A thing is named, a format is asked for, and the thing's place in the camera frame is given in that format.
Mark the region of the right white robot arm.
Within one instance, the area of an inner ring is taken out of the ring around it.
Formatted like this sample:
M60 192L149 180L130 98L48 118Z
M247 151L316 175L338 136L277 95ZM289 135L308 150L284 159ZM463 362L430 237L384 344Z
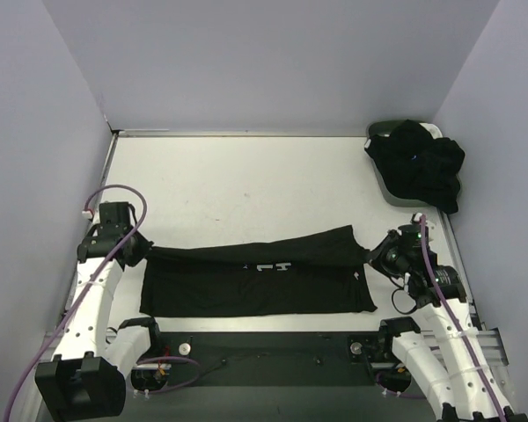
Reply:
M438 421L526 421L500 389L479 341L458 272L441 266L429 248L423 214L397 229L368 255L369 264L396 282L429 324L433 352L411 315L379 325L378 350L402 364L421 389Z

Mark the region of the black printed t shirt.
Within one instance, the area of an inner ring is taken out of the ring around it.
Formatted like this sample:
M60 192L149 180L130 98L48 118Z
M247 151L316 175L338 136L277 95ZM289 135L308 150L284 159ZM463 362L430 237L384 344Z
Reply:
M373 312L366 255L349 225L271 243L154 247L140 311L167 318Z

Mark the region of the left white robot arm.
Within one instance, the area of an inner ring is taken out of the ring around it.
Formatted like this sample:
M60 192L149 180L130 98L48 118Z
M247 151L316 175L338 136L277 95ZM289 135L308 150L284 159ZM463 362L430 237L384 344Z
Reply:
M146 257L152 243L138 230L127 202L99 205L97 222L77 247L74 300L50 360L39 363L35 383L55 421L115 417L126 401L126 379L140 359L163 350L156 321L135 316L106 338L114 294L128 267Z

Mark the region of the black t shirt pile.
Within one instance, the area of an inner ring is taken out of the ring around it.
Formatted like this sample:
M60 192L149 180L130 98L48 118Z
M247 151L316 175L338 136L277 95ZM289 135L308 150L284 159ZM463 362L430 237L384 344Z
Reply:
M389 133L369 134L366 153L388 192L400 200L418 200L452 215L458 212L459 172L465 151L449 137L434 139L415 120L402 120Z

